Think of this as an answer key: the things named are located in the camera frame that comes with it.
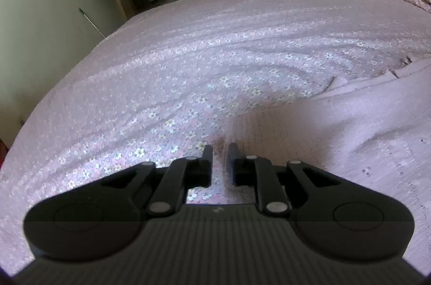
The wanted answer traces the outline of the pink knitted cardigan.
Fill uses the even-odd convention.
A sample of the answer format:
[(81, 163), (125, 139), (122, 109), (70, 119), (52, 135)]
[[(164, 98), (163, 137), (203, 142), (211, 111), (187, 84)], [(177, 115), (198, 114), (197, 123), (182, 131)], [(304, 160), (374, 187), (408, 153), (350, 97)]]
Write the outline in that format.
[(335, 78), (325, 92), (230, 118), (227, 144), (276, 165), (291, 159), (404, 203), (415, 221), (406, 251), (430, 272), (430, 61), (368, 79)]

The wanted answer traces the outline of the pink floral bedspread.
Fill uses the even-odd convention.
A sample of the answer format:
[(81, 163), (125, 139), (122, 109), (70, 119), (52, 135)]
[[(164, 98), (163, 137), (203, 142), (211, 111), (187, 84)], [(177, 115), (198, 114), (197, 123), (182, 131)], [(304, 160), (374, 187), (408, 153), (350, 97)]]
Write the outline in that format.
[(403, 0), (180, 0), (104, 39), (39, 102), (1, 168), (1, 267), (32, 261), (29, 208), (144, 161), (214, 148), (191, 203), (249, 198), (224, 186), (226, 122), (430, 55), (430, 14)]

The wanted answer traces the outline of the thin stick against wall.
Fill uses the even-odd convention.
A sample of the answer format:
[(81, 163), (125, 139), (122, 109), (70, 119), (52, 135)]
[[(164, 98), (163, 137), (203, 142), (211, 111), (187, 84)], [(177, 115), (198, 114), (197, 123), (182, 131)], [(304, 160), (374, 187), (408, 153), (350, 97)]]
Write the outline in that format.
[(106, 35), (103, 34), (103, 32), (96, 26), (96, 24), (93, 22), (93, 20), (83, 11), (80, 7), (78, 7), (78, 11), (84, 16), (84, 18), (90, 23), (90, 25), (97, 31), (100, 36), (102, 36), (103, 39), (106, 38)]

